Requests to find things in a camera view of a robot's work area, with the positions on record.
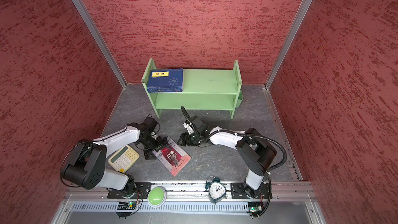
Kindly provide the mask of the red magazine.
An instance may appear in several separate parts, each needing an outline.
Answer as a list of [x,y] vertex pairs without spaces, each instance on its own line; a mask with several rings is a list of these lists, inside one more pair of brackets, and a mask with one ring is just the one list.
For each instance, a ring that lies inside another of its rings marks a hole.
[[165,168],[176,176],[191,160],[191,157],[169,136],[165,147],[152,154],[161,162]]

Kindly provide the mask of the green wooden two-tier shelf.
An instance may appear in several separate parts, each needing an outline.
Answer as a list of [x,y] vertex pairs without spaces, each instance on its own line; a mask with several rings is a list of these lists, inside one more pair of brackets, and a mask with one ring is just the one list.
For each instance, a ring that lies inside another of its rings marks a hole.
[[239,95],[243,84],[239,63],[234,61],[233,69],[183,69],[183,92],[149,93],[147,83],[150,71],[156,68],[150,59],[142,77],[143,87],[157,117],[164,110],[228,111],[232,119],[241,104]]

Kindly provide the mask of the blue book Yijing yellow label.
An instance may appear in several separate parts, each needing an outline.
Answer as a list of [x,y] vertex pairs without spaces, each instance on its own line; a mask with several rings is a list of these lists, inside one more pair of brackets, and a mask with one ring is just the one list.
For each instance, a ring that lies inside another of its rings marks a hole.
[[183,68],[152,70],[149,74],[149,93],[183,92]]

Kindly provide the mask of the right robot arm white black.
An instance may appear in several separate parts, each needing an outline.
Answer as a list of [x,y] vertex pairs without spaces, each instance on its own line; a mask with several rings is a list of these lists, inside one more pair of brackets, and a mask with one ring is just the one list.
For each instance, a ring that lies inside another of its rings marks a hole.
[[262,136],[256,129],[232,131],[219,126],[207,125],[197,116],[189,117],[183,123],[186,132],[178,141],[180,146],[207,147],[221,145],[237,150],[248,174],[243,183],[244,190],[256,198],[265,175],[271,171],[271,164],[277,155],[276,142]]

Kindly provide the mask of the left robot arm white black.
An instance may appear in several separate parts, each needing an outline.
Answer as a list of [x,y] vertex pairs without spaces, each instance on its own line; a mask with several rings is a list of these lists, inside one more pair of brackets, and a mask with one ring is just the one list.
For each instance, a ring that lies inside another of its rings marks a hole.
[[167,147],[167,138],[155,134],[158,122],[147,116],[143,123],[129,123],[122,130],[96,140],[80,140],[66,155],[60,169],[61,182],[71,188],[90,190],[96,187],[132,194],[134,178],[106,168],[107,159],[133,143],[144,145],[145,159],[152,152]]

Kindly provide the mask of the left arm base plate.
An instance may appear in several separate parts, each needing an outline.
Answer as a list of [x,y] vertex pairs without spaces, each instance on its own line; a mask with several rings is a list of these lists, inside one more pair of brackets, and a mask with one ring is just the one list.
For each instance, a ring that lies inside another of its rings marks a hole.
[[152,183],[137,182],[127,184],[125,188],[121,190],[106,188],[108,191],[108,199],[147,199],[148,194],[151,190]]

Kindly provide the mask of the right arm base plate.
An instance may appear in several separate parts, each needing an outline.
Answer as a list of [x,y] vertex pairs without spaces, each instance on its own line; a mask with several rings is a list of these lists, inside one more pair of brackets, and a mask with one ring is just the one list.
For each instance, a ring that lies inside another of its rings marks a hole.
[[262,183],[257,190],[253,190],[246,183],[231,183],[232,199],[272,199],[272,193],[269,191],[269,183]]

